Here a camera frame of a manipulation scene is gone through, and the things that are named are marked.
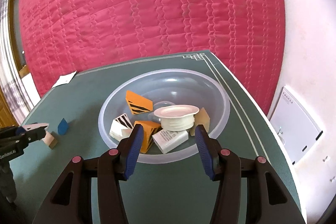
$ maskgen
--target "bowl rim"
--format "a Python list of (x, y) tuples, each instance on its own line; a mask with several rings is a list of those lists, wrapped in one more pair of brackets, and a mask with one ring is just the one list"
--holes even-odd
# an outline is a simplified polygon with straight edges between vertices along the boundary
[[(99, 133), (100, 133), (101, 138), (103, 139), (103, 141), (106, 143), (106, 145), (109, 148), (116, 148), (117, 147), (117, 144), (113, 140), (111, 140), (111, 138), (109, 137), (110, 136), (109, 133), (106, 132), (106, 130), (104, 128), (104, 112), (105, 112), (105, 109), (106, 109), (109, 101), (112, 99), (113, 96), (115, 96), (117, 94), (117, 92), (119, 92), (122, 88), (129, 85), (130, 83), (132, 83), (136, 80), (139, 80), (141, 78), (144, 78), (146, 76), (155, 75), (155, 74), (158, 74), (158, 73), (165, 73), (165, 72), (182, 72), (182, 73), (189, 73), (189, 74), (197, 75), (197, 76), (200, 76), (200, 77), (208, 80), (209, 82), (211, 82), (219, 90), (219, 92), (222, 95), (222, 99), (223, 99), (224, 112), (223, 112), (223, 115), (221, 116), (221, 119), (217, 123), (216, 127), (209, 133), (209, 137), (216, 139), (222, 133), (224, 127), (227, 124), (227, 121), (228, 121), (228, 118), (229, 118), (229, 115), (230, 115), (230, 99), (229, 99), (229, 96), (228, 96), (227, 92), (223, 88), (223, 86), (220, 83), (218, 83), (217, 81), (215, 81), (213, 78), (211, 78), (207, 75), (204, 75), (200, 72), (194, 71), (194, 70), (161, 69), (161, 70), (146, 72), (146, 73), (143, 73), (141, 75), (138, 75), (136, 77), (131, 78), (130, 80), (126, 81), (125, 83), (123, 83), (119, 87), (117, 87), (107, 97), (107, 99), (104, 101), (104, 103), (103, 103), (103, 105), (100, 109), (99, 116), (98, 116), (98, 129), (99, 129)], [(178, 160), (183, 160), (183, 159), (191, 157), (191, 156), (193, 156), (197, 153), (198, 153), (197, 145), (193, 144), (193, 145), (191, 145), (187, 148), (184, 148), (182, 150), (167, 153), (167, 154), (159, 154), (159, 155), (139, 154), (139, 157), (138, 157), (137, 161), (141, 162), (141, 163), (147, 163), (147, 164), (164, 164), (164, 163), (174, 162), (174, 161), (178, 161)]]

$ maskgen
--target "bowl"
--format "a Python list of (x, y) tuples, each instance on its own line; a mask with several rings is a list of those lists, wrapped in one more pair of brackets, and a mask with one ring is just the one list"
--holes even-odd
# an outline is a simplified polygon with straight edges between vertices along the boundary
[[(148, 121), (150, 113), (132, 115), (126, 103), (126, 91), (131, 90), (153, 101), (205, 108), (210, 117), (209, 136), (217, 138), (223, 131), (230, 114), (230, 101), (224, 88), (214, 79), (192, 70), (164, 69), (144, 73), (116, 88), (103, 103), (99, 117), (100, 135), (109, 148), (116, 148), (118, 141), (109, 135), (114, 118), (126, 113), (130, 121)], [(162, 164), (182, 160), (198, 152), (194, 137), (167, 154), (162, 154), (153, 144), (138, 162)]]

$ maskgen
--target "green tabletop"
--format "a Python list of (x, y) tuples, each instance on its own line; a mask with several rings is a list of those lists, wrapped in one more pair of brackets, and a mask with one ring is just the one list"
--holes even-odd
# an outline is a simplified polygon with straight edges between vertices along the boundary
[[(291, 168), (265, 120), (249, 95), (228, 69), (209, 51), (142, 58), (77, 74), (69, 84), (51, 89), (24, 124), (50, 123), (57, 132), (65, 118), (70, 127), (50, 150), (42, 141), (31, 143), (25, 154), (11, 161), (17, 185), (17, 204), (32, 221), (50, 188), (76, 155), (98, 157), (108, 150), (98, 131), (98, 115), (105, 99), (119, 85), (153, 70), (181, 68), (198, 71), (218, 81), (230, 97), (228, 123), (218, 137), (222, 147), (240, 157), (265, 156), (300, 207)], [(138, 163), (127, 182), (120, 182), (129, 223), (209, 223), (218, 183), (205, 175), (198, 154), (168, 164)], [(97, 183), (92, 182), (93, 222), (100, 223)], [(246, 179), (242, 180), (239, 223), (245, 223)]]

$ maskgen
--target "patterned curtain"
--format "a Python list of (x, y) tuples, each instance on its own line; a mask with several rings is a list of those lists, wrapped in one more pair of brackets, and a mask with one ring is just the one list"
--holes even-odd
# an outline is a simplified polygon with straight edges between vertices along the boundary
[(14, 118), (21, 124), (33, 104), (17, 71), (8, 25), (8, 0), (0, 0), (0, 87)]

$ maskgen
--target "pink quilt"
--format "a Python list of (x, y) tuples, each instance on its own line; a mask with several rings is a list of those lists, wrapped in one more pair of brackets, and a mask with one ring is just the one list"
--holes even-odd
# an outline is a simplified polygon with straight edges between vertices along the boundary
[(19, 7), (41, 96), (75, 70), (209, 49), (269, 110), (284, 49), (284, 0), (20, 0)]

